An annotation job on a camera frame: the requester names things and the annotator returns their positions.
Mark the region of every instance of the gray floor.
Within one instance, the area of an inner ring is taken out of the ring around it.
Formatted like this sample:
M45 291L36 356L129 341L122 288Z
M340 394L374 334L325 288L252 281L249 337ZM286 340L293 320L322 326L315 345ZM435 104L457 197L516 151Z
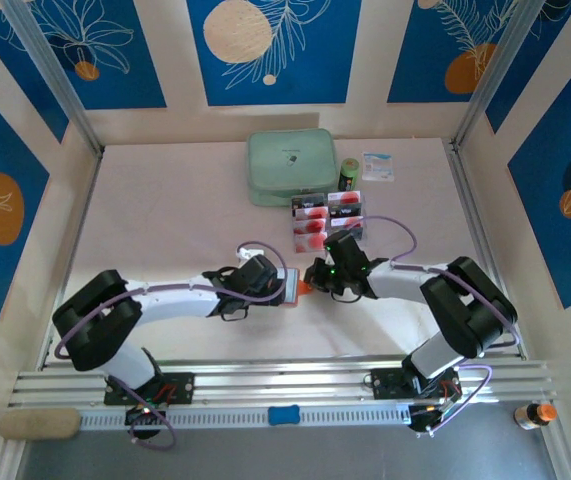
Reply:
M433 439L417 439L406 427L182 430L173 451L150 452L129 443L124 432L86 432L66 442L31 444L18 478L555 478L540 432L517 427L514 407L472 405Z

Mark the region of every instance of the blue clip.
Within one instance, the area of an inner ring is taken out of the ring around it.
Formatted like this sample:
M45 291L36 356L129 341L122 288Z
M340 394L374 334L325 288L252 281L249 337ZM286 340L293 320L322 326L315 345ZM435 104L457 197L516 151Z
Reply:
M291 407L269 407L267 421L271 426L301 423L301 408L298 405Z

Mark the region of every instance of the green can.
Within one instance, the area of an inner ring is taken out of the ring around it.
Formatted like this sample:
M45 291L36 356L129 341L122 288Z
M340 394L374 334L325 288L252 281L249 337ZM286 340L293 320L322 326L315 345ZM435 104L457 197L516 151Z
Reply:
M338 190L340 192L349 192L356 188L356 179L360 164L355 158L346 158L341 163L341 174L338 177Z

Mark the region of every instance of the beige sponge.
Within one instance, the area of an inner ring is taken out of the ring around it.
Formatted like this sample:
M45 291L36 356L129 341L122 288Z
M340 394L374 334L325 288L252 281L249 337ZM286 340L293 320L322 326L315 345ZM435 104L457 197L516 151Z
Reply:
M10 410L0 420L0 435L7 440L64 440L81 424L74 408Z

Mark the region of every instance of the white table surface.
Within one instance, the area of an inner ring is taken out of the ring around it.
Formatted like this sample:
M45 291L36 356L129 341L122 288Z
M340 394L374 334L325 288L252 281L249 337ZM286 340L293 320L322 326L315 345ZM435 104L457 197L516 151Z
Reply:
M393 155L393 182L359 179L358 187L368 214L393 216L416 233L419 247L408 261L477 258L440 139L337 140L336 149L339 162L360 161L366 151ZM368 229L370 258L411 245L387 222ZM178 281L237 265L236 246L252 239L274 245L301 272L315 256L293 253L289 209L250 204L244 143L110 146L66 297L104 269L131 280ZM137 328L129 340L159 360L312 358L408 353L437 330L424 305L393 299L341 305L315 292L296 308L254 307L233 323L170 319Z

